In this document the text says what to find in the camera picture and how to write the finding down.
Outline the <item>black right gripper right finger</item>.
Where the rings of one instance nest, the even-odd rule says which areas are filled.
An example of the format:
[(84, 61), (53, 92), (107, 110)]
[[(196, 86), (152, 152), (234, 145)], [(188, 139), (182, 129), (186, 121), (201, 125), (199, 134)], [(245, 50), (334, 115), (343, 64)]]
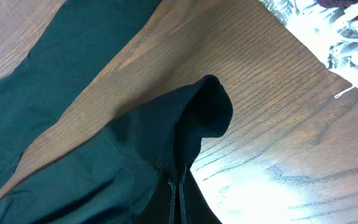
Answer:
[(190, 170), (187, 169), (178, 186), (178, 222), (181, 224), (221, 224), (210, 209)]

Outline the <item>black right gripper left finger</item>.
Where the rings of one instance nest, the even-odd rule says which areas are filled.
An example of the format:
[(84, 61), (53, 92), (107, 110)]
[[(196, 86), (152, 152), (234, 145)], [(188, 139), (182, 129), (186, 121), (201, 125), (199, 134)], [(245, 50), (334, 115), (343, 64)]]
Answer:
[(176, 204), (176, 172), (165, 171), (159, 178), (147, 206), (136, 224), (174, 224)]

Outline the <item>black leggings red waistband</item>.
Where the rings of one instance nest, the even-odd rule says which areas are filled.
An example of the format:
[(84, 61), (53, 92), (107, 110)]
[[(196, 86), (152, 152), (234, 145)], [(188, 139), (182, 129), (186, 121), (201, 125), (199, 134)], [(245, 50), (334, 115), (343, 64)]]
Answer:
[[(0, 80), (0, 188), (29, 145), (146, 24), (158, 1), (68, 1), (28, 56)], [(221, 137), (233, 114), (207, 75), (105, 124), (0, 200), (0, 223), (135, 223), (165, 171), (178, 186), (203, 138)]]

